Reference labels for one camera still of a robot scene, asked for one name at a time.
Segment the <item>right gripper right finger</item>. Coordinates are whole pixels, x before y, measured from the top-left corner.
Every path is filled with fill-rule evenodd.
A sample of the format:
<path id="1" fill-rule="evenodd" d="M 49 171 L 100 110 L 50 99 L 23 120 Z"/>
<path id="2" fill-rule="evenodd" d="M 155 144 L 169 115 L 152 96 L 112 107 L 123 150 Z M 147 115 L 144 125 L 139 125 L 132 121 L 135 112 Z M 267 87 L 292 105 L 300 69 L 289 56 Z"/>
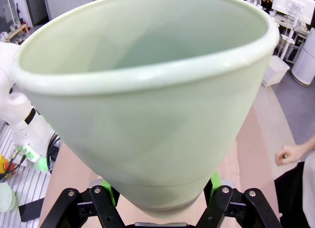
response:
<path id="1" fill-rule="evenodd" d="M 214 188 L 210 179 L 204 194 L 207 207 L 196 228 L 221 228 L 226 217 L 234 218 L 241 228 L 283 228 L 258 188 L 250 188 L 243 193 L 228 185 Z"/>

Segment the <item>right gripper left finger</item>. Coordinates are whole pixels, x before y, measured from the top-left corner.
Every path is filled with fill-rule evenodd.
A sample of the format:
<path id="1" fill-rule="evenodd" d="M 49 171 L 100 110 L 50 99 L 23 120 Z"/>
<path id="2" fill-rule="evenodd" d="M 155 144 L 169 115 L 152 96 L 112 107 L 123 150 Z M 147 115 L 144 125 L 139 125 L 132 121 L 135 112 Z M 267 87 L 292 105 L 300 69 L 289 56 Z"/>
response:
<path id="1" fill-rule="evenodd" d="M 64 189 L 40 228 L 82 228 L 89 217 L 96 216 L 102 228 L 126 228 L 110 191 L 95 185 L 79 192 L 75 188 Z"/>

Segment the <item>pale green plastic cup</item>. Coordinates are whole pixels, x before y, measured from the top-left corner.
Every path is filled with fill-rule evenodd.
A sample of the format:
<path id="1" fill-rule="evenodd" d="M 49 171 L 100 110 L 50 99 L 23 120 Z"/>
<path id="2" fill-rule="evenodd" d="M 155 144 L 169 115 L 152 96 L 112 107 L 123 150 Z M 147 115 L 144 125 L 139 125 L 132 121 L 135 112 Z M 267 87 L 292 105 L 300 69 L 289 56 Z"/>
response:
<path id="1" fill-rule="evenodd" d="M 97 0 L 35 31 L 11 71 L 91 170 L 165 218 L 232 148 L 278 41 L 244 0 Z"/>

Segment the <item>person's right forearm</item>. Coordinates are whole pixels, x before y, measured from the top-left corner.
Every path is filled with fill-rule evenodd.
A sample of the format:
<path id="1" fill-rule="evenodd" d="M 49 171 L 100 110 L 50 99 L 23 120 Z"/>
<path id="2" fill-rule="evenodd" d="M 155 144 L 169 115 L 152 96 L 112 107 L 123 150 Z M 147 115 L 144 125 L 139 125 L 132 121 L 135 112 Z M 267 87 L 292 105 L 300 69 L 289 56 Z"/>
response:
<path id="1" fill-rule="evenodd" d="M 315 134 L 304 143 L 304 154 L 315 150 Z"/>

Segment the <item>person's right hand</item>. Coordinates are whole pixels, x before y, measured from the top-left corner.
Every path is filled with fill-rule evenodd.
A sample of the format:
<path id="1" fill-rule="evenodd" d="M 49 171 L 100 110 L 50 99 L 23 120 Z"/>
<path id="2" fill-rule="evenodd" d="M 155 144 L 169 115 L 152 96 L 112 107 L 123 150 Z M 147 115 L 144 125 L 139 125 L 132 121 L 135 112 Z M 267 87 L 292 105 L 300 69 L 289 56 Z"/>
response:
<path id="1" fill-rule="evenodd" d="M 297 162 L 307 152 L 304 145 L 283 146 L 275 155 L 276 165 L 286 165 Z"/>

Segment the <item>black flat rectangular pad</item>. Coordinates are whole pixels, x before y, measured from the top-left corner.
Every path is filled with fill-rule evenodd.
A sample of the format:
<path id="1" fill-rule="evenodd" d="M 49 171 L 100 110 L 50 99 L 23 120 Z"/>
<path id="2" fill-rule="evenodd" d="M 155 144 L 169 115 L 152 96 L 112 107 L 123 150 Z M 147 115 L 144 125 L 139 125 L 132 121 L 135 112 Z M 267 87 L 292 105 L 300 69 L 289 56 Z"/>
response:
<path id="1" fill-rule="evenodd" d="M 38 219 L 41 214 L 44 198 L 18 206 L 21 222 Z"/>

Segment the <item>person in beige t-shirt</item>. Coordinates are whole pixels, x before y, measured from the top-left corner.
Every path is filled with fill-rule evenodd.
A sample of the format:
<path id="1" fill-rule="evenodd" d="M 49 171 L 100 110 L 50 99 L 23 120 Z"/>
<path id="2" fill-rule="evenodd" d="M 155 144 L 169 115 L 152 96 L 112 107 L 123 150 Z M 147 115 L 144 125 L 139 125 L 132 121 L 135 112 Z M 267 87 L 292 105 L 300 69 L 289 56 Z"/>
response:
<path id="1" fill-rule="evenodd" d="M 315 228 L 315 152 L 274 181 L 283 228 Z"/>

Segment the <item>pale green round disc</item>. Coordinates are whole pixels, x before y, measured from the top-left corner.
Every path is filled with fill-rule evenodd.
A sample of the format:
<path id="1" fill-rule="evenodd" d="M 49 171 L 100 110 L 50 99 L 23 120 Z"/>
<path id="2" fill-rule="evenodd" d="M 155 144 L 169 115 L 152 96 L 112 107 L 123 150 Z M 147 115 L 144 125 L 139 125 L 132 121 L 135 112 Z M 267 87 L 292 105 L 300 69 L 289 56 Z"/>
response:
<path id="1" fill-rule="evenodd" d="M 0 212 L 11 211 L 16 204 L 16 196 L 7 183 L 0 183 Z"/>

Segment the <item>yellow emergency stop box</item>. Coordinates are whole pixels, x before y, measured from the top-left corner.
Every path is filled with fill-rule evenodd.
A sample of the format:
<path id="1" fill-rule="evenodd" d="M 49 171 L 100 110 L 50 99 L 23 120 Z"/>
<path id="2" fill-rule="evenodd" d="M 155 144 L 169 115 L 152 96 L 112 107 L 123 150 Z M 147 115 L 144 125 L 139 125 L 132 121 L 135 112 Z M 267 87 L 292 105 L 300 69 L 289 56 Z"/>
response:
<path id="1" fill-rule="evenodd" d="M 16 164 L 14 163 L 13 159 L 8 160 L 6 157 L 0 154 L 0 175 L 4 174 L 7 169 L 9 169 L 9 171 L 13 171 L 15 166 Z"/>

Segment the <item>white cardboard box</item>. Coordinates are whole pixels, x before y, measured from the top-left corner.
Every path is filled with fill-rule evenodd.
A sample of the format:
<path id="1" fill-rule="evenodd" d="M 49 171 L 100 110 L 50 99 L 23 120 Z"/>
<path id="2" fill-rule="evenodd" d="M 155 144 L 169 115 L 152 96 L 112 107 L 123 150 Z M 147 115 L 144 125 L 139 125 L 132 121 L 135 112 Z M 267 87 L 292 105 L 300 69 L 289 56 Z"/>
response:
<path id="1" fill-rule="evenodd" d="M 280 83 L 289 69 L 290 66 L 286 62 L 278 56 L 273 55 L 271 57 L 269 67 L 264 74 L 262 84 L 265 87 L 268 87 Z"/>

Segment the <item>small wooden side table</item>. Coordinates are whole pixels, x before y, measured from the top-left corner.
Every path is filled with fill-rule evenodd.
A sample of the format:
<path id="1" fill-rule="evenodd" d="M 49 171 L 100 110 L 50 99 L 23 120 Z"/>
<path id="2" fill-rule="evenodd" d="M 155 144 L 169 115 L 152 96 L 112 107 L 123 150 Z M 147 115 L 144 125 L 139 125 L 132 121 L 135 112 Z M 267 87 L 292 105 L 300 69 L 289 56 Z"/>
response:
<path id="1" fill-rule="evenodd" d="M 22 24 L 19 28 L 16 28 L 14 31 L 10 31 L 7 34 L 5 34 L 5 32 L 0 33 L 0 42 L 10 43 L 16 35 L 18 35 L 22 41 L 29 37 L 30 32 L 27 24 Z"/>

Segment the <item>white framed board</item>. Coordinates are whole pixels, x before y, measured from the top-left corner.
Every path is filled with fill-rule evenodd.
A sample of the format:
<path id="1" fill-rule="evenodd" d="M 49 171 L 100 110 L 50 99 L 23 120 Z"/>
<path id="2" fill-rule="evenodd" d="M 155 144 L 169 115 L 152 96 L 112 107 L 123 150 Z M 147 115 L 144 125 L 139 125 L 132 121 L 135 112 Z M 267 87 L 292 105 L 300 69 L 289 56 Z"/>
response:
<path id="1" fill-rule="evenodd" d="M 291 17 L 299 15 L 300 22 L 310 25 L 315 10 L 315 0 L 273 0 L 272 9 Z"/>

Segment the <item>grey slotted metal base plate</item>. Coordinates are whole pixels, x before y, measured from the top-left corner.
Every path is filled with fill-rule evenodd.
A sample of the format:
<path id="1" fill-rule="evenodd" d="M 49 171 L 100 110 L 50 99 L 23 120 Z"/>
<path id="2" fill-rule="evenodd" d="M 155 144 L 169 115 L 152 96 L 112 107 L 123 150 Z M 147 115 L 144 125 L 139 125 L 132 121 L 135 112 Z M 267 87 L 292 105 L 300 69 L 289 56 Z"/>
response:
<path id="1" fill-rule="evenodd" d="M 14 150 L 12 141 L 13 131 L 3 124 L 0 127 L 0 154 L 9 159 Z M 21 166 L 6 182 L 16 195 L 16 206 L 10 212 L 0 213 L 0 228 L 39 228 L 39 218 L 22 222 L 19 209 L 20 205 L 45 197 L 50 180 L 50 174 L 37 171 L 33 168 Z"/>

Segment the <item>white cylindrical pedestal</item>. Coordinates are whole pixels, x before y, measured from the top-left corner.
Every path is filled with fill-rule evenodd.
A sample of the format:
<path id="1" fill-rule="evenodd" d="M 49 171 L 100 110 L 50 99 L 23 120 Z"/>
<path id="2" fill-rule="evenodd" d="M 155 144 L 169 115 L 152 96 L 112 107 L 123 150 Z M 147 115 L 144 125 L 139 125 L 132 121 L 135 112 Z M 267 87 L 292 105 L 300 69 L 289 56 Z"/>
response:
<path id="1" fill-rule="evenodd" d="M 302 85 L 309 86 L 313 81 L 315 77 L 315 28 L 311 28 L 291 73 Z"/>

